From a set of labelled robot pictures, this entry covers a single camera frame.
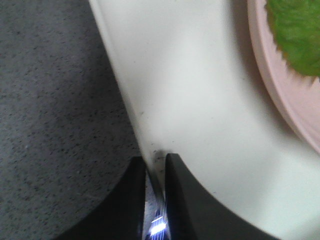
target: gray speckled surface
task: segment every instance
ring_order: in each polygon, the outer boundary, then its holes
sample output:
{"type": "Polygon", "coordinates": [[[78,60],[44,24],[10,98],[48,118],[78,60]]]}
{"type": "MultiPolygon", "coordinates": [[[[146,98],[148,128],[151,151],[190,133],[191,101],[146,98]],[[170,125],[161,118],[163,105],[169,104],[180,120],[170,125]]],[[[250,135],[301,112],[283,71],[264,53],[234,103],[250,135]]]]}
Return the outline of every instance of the gray speckled surface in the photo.
{"type": "Polygon", "coordinates": [[[50,239],[140,155],[85,0],[0,2],[0,239],[50,239]]]}

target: green vegetable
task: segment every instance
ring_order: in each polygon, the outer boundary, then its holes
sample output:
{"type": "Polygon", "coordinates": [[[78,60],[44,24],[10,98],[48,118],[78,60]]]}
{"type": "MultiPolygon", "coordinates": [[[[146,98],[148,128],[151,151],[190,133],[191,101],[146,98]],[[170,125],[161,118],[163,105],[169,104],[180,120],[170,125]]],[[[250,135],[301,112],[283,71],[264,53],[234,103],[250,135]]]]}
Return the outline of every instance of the green vegetable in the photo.
{"type": "Polygon", "coordinates": [[[267,0],[274,40],[289,65],[320,76],[320,0],[267,0]]]}

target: led light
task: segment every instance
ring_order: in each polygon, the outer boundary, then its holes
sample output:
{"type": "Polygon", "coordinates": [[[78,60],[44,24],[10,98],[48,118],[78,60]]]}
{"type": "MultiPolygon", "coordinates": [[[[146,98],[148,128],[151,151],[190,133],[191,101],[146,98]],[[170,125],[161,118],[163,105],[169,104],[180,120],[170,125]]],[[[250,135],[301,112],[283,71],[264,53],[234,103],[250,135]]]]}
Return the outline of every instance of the led light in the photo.
{"type": "Polygon", "coordinates": [[[157,233],[160,233],[161,231],[163,231],[165,229],[166,229],[166,224],[164,222],[162,222],[162,223],[160,223],[158,225],[153,226],[151,228],[151,230],[150,230],[150,232],[151,232],[150,234],[152,236],[152,235],[155,235],[157,233]]]}
{"type": "Polygon", "coordinates": [[[163,216],[158,217],[157,219],[153,220],[151,223],[154,223],[154,222],[156,222],[156,221],[158,221],[158,220],[160,220],[160,219],[162,219],[162,218],[163,218],[163,216]]]}

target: black object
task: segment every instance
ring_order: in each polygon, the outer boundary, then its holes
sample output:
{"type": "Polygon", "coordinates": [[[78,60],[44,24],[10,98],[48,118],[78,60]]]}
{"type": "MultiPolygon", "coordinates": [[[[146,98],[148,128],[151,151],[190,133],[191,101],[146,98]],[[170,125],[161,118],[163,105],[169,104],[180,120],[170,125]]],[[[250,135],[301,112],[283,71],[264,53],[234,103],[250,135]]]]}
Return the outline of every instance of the black object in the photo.
{"type": "Polygon", "coordinates": [[[165,162],[166,211],[171,240],[276,240],[224,207],[178,154],[165,162]]]}
{"type": "MultiPolygon", "coordinates": [[[[142,240],[145,180],[145,162],[134,157],[108,197],[55,240],[142,240]]],[[[171,240],[277,240],[212,197],[178,154],[166,156],[165,200],[171,240]]],[[[165,217],[163,211],[158,216],[165,217]]],[[[167,232],[149,233],[145,240],[169,240],[167,232]]]]}
{"type": "Polygon", "coordinates": [[[120,182],[84,220],[55,240],[141,240],[146,165],[134,157],[120,182]]]}

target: white ceramic surface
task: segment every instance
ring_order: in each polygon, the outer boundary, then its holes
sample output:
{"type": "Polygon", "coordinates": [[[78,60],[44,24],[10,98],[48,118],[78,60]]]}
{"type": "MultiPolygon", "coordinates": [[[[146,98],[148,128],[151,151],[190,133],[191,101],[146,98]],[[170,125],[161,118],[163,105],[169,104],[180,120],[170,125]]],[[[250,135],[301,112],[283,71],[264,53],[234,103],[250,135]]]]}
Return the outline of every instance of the white ceramic surface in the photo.
{"type": "Polygon", "coordinates": [[[319,239],[320,157],[265,90],[247,2],[90,3],[149,166],[178,153],[245,220],[284,240],[319,239]]]}

